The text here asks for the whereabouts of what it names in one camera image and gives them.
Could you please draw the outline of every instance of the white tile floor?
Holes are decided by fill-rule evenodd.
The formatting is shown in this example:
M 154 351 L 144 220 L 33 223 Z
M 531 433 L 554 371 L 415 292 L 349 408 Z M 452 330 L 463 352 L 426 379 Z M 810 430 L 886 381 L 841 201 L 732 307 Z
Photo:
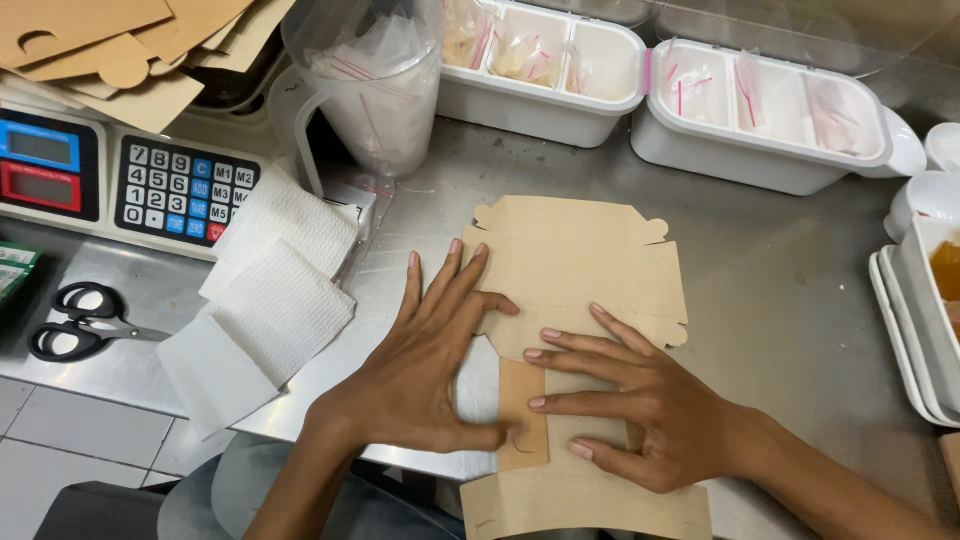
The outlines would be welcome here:
M 0 536 L 31 540 L 68 485 L 173 481 L 232 438 L 202 443 L 185 420 L 0 378 Z

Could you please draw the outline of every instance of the blue button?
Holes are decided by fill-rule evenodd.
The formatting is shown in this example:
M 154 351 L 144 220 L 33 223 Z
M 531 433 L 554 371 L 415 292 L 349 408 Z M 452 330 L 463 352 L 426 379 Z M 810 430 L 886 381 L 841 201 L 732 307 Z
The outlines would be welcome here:
M 210 169 L 213 165 L 209 160 L 193 160 L 193 176 L 200 178 L 210 178 Z
M 183 225 L 185 225 L 185 220 L 178 215 L 167 215 L 167 231 L 171 233 L 183 234 Z
M 208 199 L 210 197 L 210 182 L 193 179 L 193 184 L 190 185 L 190 194 L 201 199 Z
M 199 219 L 190 219 L 186 224 L 186 235 L 195 238 L 203 238 L 206 230 L 206 223 Z
M 190 215 L 193 217 L 206 218 L 206 201 L 190 199 Z

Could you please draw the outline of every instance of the scissors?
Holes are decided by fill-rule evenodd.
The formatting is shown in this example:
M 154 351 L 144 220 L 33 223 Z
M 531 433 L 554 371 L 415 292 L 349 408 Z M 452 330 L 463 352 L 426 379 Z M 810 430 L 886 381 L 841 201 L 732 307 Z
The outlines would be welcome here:
M 80 300 L 88 293 L 100 293 L 103 301 L 94 308 L 80 307 Z M 72 362 L 99 353 L 111 339 L 137 339 L 140 341 L 163 341 L 169 333 L 141 329 L 125 323 L 120 316 L 124 312 L 123 300 L 112 288 L 96 282 L 79 282 L 57 291 L 53 307 L 66 313 L 70 320 L 65 323 L 44 323 L 34 330 L 27 342 L 30 353 L 47 362 Z M 104 330 L 92 323 L 105 323 L 114 330 Z M 57 354 L 53 343 L 58 335 L 68 334 L 77 338 L 72 351 Z

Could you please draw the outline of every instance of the hand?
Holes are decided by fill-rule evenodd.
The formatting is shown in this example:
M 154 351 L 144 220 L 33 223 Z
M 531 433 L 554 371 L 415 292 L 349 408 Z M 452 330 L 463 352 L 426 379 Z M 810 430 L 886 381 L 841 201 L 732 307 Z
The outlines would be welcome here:
M 543 341 L 569 352 L 528 349 L 531 364 L 582 373 L 615 382 L 620 392 L 576 392 L 530 401 L 541 414 L 619 418 L 645 429 L 634 454 L 609 444 L 578 438 L 569 450 L 597 467 L 655 493 L 692 483 L 751 474 L 756 437 L 764 415 L 728 402 L 687 372 L 640 332 L 621 323 L 597 304 L 590 313 L 622 341 L 544 329 Z
M 487 268 L 490 250 L 477 247 L 460 271 L 464 243 L 454 239 L 437 278 L 420 298 L 420 256 L 410 254 L 407 287 L 394 327 L 364 365 L 310 407 L 306 424 L 333 419 L 356 447 L 379 443 L 448 453 L 494 451 L 506 441 L 508 424 L 474 425 L 457 418 L 452 383 L 486 311 L 516 315 L 506 296 L 473 290 Z

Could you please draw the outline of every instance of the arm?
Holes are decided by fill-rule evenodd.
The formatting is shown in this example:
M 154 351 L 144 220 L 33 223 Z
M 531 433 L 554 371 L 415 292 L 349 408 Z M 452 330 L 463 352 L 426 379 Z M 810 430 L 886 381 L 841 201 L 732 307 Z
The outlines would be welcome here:
M 473 290 L 490 252 L 481 244 L 461 272 L 463 246 L 453 240 L 425 295 L 420 257 L 410 254 L 394 327 L 356 373 L 310 406 L 245 540 L 319 538 L 350 462 L 368 444 L 449 453 L 494 451 L 506 441 L 510 426 L 462 422 L 451 401 L 451 384 L 484 312 L 519 313 L 502 294 Z
M 543 341 L 566 351 L 530 349 L 525 358 L 615 382 L 620 392 L 547 396 L 531 400 L 530 407 L 543 414 L 624 419 L 644 428 L 645 436 L 636 453 L 575 439 L 568 445 L 574 454 L 657 493 L 718 477 L 749 479 L 827 539 L 955 538 L 769 416 L 716 395 L 597 304 L 590 312 L 619 343 L 546 329 Z

